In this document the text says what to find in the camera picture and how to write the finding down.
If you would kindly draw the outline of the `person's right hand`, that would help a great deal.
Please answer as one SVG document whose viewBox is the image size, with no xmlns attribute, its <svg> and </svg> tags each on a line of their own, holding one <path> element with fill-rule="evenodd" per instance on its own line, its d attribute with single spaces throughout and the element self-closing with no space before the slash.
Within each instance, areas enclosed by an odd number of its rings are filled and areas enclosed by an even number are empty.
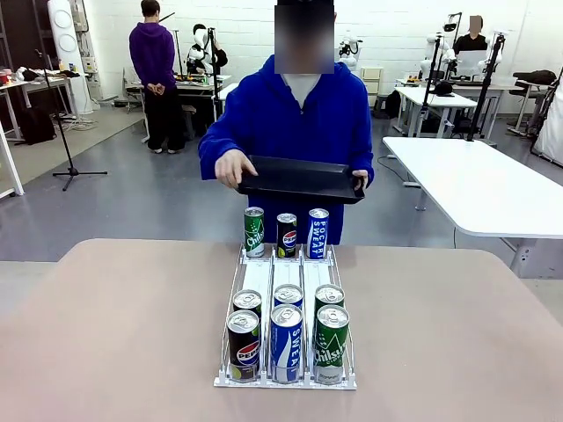
<svg viewBox="0 0 563 422">
<path fill-rule="evenodd" d="M 245 172 L 258 175 L 249 158 L 238 149 L 230 149 L 216 160 L 216 179 L 229 188 L 237 189 Z"/>
</svg>

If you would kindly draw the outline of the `black rectangular serving tray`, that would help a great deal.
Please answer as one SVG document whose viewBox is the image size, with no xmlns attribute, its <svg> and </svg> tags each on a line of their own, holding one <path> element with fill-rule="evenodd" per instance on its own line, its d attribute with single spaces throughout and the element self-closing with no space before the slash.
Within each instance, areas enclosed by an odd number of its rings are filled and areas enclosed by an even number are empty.
<svg viewBox="0 0 563 422">
<path fill-rule="evenodd" d="M 365 198 L 347 165 L 250 156 L 258 174 L 245 173 L 237 191 L 245 195 L 353 205 Z"/>
</svg>

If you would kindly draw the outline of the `person's right forearm blue sleeve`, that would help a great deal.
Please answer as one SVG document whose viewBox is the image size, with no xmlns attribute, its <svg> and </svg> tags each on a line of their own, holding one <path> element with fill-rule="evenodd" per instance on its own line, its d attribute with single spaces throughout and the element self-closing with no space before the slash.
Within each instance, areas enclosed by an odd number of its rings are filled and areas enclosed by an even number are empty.
<svg viewBox="0 0 563 422">
<path fill-rule="evenodd" d="M 200 158 L 201 179 L 217 178 L 216 161 L 226 152 L 234 149 L 246 152 L 248 139 L 230 125 L 220 120 L 214 123 L 201 138 L 198 152 Z"/>
</svg>

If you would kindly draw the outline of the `person's left forearm blue sleeve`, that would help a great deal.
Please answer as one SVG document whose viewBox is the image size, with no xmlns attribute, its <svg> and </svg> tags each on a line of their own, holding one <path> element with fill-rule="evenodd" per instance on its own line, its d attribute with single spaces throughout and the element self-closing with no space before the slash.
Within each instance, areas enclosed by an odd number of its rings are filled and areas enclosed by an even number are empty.
<svg viewBox="0 0 563 422">
<path fill-rule="evenodd" d="M 369 173 L 369 187 L 375 177 L 373 168 L 373 145 L 370 124 L 358 127 L 350 143 L 348 165 L 351 171 L 366 170 Z"/>
</svg>

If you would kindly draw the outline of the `person in purple hoodie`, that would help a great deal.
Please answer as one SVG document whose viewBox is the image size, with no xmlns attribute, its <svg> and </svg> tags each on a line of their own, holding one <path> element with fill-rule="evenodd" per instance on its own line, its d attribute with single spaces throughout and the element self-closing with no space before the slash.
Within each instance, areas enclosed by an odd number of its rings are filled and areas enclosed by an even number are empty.
<svg viewBox="0 0 563 422">
<path fill-rule="evenodd" d="M 172 34 L 159 23 L 158 0 L 142 0 L 143 21 L 129 35 L 129 53 L 144 91 L 148 148 L 177 154 L 185 148 L 185 120 L 173 75 Z"/>
</svg>

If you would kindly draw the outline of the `seated person in black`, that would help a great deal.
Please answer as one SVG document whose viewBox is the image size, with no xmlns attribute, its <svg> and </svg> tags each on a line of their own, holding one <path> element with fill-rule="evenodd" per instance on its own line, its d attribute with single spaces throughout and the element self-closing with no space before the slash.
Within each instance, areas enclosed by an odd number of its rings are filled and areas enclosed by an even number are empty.
<svg viewBox="0 0 563 422">
<path fill-rule="evenodd" d="M 470 16 L 469 31 L 454 43 L 454 52 L 458 55 L 463 51 L 486 51 L 486 37 L 481 34 L 484 21 L 480 15 Z"/>
</svg>

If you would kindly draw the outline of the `green Chilsung cider can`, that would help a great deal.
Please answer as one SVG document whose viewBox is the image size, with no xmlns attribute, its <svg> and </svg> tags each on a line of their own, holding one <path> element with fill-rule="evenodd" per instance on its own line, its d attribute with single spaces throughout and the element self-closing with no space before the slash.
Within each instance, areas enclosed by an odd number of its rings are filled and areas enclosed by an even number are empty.
<svg viewBox="0 0 563 422">
<path fill-rule="evenodd" d="M 340 382 L 346 349 L 349 314 L 340 305 L 321 307 L 316 316 L 313 372 L 315 381 L 324 385 Z"/>
<path fill-rule="evenodd" d="M 345 293 L 341 287 L 334 284 L 325 284 L 319 286 L 315 291 L 315 308 L 314 314 L 326 305 L 344 306 Z"/>
<path fill-rule="evenodd" d="M 260 207 L 248 207 L 244 218 L 246 256 L 260 258 L 264 254 L 264 210 Z"/>
</svg>

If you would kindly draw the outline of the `blue Pocari Sweat can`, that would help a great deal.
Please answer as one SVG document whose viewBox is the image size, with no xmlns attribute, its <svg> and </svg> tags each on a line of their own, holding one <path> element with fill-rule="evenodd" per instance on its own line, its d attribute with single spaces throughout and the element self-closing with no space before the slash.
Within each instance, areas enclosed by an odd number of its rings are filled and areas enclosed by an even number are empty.
<svg viewBox="0 0 563 422">
<path fill-rule="evenodd" d="M 274 291 L 274 306 L 282 304 L 294 305 L 301 309 L 303 306 L 303 290 L 296 285 L 283 284 Z"/>
<path fill-rule="evenodd" d="M 297 382 L 302 349 L 302 311 L 293 304 L 280 304 L 272 310 L 270 321 L 273 381 Z"/>
<path fill-rule="evenodd" d="M 325 259 L 328 237 L 329 212 L 323 208 L 313 208 L 309 212 L 307 233 L 307 257 Z"/>
</svg>

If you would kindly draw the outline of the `black Pepsi can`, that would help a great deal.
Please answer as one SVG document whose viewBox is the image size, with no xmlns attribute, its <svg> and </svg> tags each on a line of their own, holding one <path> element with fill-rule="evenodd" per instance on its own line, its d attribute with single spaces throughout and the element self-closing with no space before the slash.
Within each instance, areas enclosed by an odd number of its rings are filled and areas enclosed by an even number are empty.
<svg viewBox="0 0 563 422">
<path fill-rule="evenodd" d="M 231 378 L 252 382 L 260 368 L 260 319 L 249 309 L 232 312 L 227 319 Z"/>
<path fill-rule="evenodd" d="M 296 255 L 297 220 L 290 213 L 277 216 L 276 252 L 278 258 L 293 258 Z"/>
</svg>

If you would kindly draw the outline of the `white drawer cabinet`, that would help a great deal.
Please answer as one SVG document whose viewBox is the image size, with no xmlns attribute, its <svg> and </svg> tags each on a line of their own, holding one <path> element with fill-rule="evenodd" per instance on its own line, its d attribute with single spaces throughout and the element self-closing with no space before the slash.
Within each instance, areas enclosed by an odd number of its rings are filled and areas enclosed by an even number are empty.
<svg viewBox="0 0 563 422">
<path fill-rule="evenodd" d="M 379 93 L 384 69 L 377 67 L 362 67 L 360 70 L 360 78 L 364 82 L 369 95 L 377 95 Z"/>
</svg>

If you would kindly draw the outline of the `black and white humanoid robot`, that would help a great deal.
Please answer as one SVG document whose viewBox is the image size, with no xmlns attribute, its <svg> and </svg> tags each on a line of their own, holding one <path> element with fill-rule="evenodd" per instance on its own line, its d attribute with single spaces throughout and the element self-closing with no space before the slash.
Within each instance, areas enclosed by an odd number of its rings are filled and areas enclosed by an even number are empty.
<svg viewBox="0 0 563 422">
<path fill-rule="evenodd" d="M 216 39 L 211 43 L 208 28 L 196 24 L 193 28 L 194 44 L 190 47 L 186 59 L 189 74 L 221 74 L 221 68 L 228 63 L 226 52 L 220 48 Z"/>
</svg>

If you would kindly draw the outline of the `black microphone tripod stand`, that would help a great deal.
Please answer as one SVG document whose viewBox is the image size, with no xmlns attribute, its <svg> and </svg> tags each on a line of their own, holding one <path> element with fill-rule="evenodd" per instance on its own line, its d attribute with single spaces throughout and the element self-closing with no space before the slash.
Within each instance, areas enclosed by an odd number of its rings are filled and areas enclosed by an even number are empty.
<svg viewBox="0 0 563 422">
<path fill-rule="evenodd" d="M 67 162 L 68 162 L 68 168 L 65 172 L 53 172 L 52 176 L 55 177 L 55 178 L 58 178 L 58 177 L 66 177 L 67 178 L 67 181 L 62 188 L 63 192 L 67 192 L 70 184 L 74 181 L 75 178 L 77 178 L 79 176 L 107 176 L 108 175 L 107 171 L 80 171 L 74 165 L 72 156 L 71 156 L 70 151 L 69 151 L 69 144 L 67 143 L 67 139 L 66 139 L 64 130 L 62 128 L 62 121 L 61 121 L 61 118 L 60 118 L 60 115 L 59 115 L 60 108 L 59 108 L 59 106 L 56 102 L 56 99 L 55 99 L 54 89 L 52 88 L 51 83 L 49 82 L 47 67 L 46 67 L 45 62 L 44 62 L 45 51 L 35 49 L 34 53 L 38 56 L 38 58 L 42 62 L 42 72 L 43 72 L 44 80 L 45 80 L 45 83 L 47 85 L 47 91 L 49 92 L 49 95 L 51 97 L 51 102 L 53 104 L 53 107 L 55 108 L 55 121 L 57 123 L 57 126 L 59 127 L 59 133 L 60 133 L 60 136 L 62 138 L 62 144 L 64 146 L 64 150 L 65 150 L 65 154 L 66 154 Z"/>
</svg>

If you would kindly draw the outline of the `black bag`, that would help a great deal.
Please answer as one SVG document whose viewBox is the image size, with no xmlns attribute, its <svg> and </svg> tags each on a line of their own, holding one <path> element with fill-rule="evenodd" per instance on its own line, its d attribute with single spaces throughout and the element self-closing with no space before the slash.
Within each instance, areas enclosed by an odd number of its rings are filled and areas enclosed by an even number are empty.
<svg viewBox="0 0 563 422">
<path fill-rule="evenodd" d="M 20 115 L 19 127 L 24 142 L 29 145 L 48 142 L 56 138 L 52 120 L 39 107 L 26 108 Z"/>
</svg>

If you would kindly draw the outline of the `white tower air conditioner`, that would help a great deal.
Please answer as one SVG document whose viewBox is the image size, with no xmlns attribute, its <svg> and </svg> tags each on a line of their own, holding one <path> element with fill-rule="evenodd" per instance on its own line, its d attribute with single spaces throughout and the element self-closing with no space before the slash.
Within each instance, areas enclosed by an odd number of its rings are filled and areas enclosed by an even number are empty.
<svg viewBox="0 0 563 422">
<path fill-rule="evenodd" d="M 48 0 L 48 16 L 59 63 L 77 77 L 70 79 L 75 111 L 80 114 L 93 112 L 91 96 L 86 82 L 82 56 L 69 0 Z"/>
</svg>

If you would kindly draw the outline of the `cluttered white work table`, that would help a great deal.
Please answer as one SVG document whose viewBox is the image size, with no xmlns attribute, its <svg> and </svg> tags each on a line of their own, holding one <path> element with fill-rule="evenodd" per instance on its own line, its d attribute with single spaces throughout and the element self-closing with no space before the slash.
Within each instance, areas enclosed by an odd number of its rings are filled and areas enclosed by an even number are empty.
<svg viewBox="0 0 563 422">
<path fill-rule="evenodd" d="M 7 105 L 8 114 L 11 122 L 11 129 L 5 129 L 4 134 L 10 142 L 22 142 L 24 137 L 21 133 L 20 126 L 18 124 L 17 116 L 14 111 L 14 107 L 11 102 L 11 92 L 16 88 L 20 88 L 23 94 L 23 98 L 26 103 L 26 107 L 31 106 L 29 99 L 29 94 L 36 91 L 45 91 L 48 87 L 59 89 L 64 89 L 66 91 L 67 100 L 62 100 L 63 105 L 67 114 L 69 114 L 74 120 L 79 118 L 79 112 L 77 109 L 77 104 L 74 96 L 74 91 L 71 83 L 71 79 L 65 75 L 56 76 L 55 74 L 48 74 L 48 84 L 44 76 L 39 76 L 32 81 L 19 80 L 15 76 L 9 76 L 7 84 L 0 86 L 0 98 L 4 99 Z"/>
</svg>

